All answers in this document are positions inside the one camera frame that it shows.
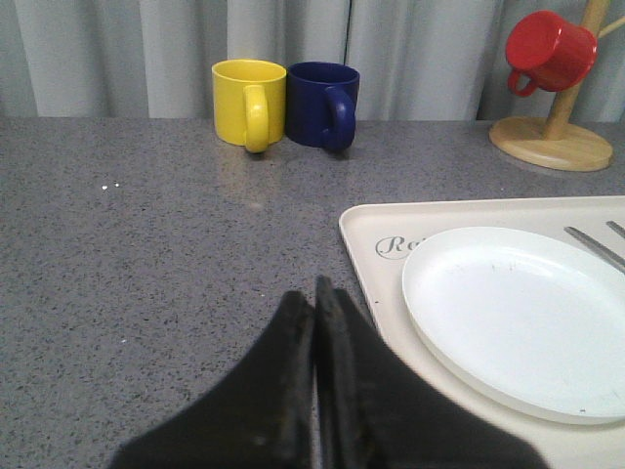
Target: red mug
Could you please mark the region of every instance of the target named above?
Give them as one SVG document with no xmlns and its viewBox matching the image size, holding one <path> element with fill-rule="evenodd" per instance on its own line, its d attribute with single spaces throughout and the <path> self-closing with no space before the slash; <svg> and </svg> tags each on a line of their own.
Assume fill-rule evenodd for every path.
<svg viewBox="0 0 625 469">
<path fill-rule="evenodd" d="M 586 76 L 596 57 L 597 38 L 588 29 L 554 12 L 532 13 L 508 37 L 506 59 L 513 69 L 508 88 L 518 96 L 529 96 L 536 88 L 565 90 Z M 529 82 L 519 89 L 522 75 Z"/>
</svg>

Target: wooden mug stand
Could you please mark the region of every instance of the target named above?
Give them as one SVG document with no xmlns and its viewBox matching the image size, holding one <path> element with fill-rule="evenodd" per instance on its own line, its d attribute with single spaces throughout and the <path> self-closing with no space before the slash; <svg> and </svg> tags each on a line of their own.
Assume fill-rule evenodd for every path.
<svg viewBox="0 0 625 469">
<path fill-rule="evenodd" d="M 609 0 L 589 0 L 583 27 L 599 34 Z M 548 118 L 507 117 L 489 132 L 490 141 L 515 158 L 564 171 L 598 171 L 612 161 L 612 145 L 599 135 L 568 123 L 582 83 L 556 94 Z"/>
</svg>

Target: mug handle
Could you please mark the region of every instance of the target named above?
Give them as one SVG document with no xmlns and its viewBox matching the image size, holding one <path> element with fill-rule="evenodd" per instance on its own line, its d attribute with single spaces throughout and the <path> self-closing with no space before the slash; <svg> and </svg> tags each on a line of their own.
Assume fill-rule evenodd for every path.
<svg viewBox="0 0 625 469">
<path fill-rule="evenodd" d="M 325 99 L 330 106 L 333 126 L 323 130 L 323 147 L 341 151 L 354 141 L 355 105 L 352 98 L 337 86 L 325 89 Z"/>
<path fill-rule="evenodd" d="M 508 88 L 515 95 L 526 97 L 531 95 L 536 91 L 536 88 L 538 88 L 538 84 L 534 80 L 529 80 L 522 90 L 518 89 L 519 78 L 521 78 L 521 72 L 518 70 L 512 70 L 508 76 Z"/>
<path fill-rule="evenodd" d="M 245 99 L 245 149 L 261 153 L 270 144 L 270 117 L 262 85 L 249 85 L 243 89 Z"/>
</svg>

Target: yellow mug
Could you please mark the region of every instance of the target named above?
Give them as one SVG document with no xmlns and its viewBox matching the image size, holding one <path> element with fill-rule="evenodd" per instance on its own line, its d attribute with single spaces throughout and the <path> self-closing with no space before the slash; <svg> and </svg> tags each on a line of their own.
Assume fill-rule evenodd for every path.
<svg viewBox="0 0 625 469">
<path fill-rule="evenodd" d="M 215 131 L 229 144 L 265 151 L 284 135 L 286 69 L 251 59 L 213 65 Z"/>
</svg>

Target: blue mug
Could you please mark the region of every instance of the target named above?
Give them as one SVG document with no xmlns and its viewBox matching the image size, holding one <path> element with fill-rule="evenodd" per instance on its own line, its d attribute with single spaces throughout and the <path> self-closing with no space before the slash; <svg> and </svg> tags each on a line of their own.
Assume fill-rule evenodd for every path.
<svg viewBox="0 0 625 469">
<path fill-rule="evenodd" d="M 308 147 L 341 151 L 354 141 L 360 75 L 353 68 L 302 62 L 288 68 L 284 133 Z"/>
</svg>

